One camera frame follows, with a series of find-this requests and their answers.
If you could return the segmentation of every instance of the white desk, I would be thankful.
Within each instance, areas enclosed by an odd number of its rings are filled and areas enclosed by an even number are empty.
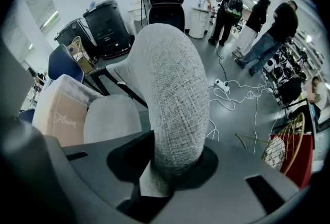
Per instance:
[[[209,21],[212,13],[217,14],[212,10],[192,7],[189,36],[195,39],[202,39],[204,32],[208,30]]]

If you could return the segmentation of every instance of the gray fabric headrest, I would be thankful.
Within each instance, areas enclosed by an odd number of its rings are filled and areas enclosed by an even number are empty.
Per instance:
[[[167,181],[194,166],[204,146],[209,93],[202,61],[188,37],[171,25],[149,25],[127,59],[109,68],[146,100],[155,132],[151,166]]]

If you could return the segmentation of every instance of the ceiling light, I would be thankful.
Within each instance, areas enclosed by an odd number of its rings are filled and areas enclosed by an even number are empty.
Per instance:
[[[45,22],[45,24],[43,24],[43,27],[47,26],[47,24],[52,20],[52,18],[56,16],[57,12],[58,11],[55,11],[55,13],[51,15],[51,17]]]
[[[313,40],[313,38],[311,37],[311,35],[307,35],[306,37],[306,43],[309,43]]]

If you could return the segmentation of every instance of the backpack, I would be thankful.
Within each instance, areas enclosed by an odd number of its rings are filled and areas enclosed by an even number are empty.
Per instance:
[[[236,19],[242,16],[243,1],[242,0],[226,0],[223,5],[224,11],[235,17]]]

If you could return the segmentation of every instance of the woman in black shirt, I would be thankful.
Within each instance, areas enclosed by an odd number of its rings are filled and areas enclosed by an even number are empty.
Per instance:
[[[269,0],[259,0],[253,8],[250,17],[239,35],[233,54],[242,58],[249,52],[254,39],[257,37],[262,25],[266,22],[267,9],[270,5]]]

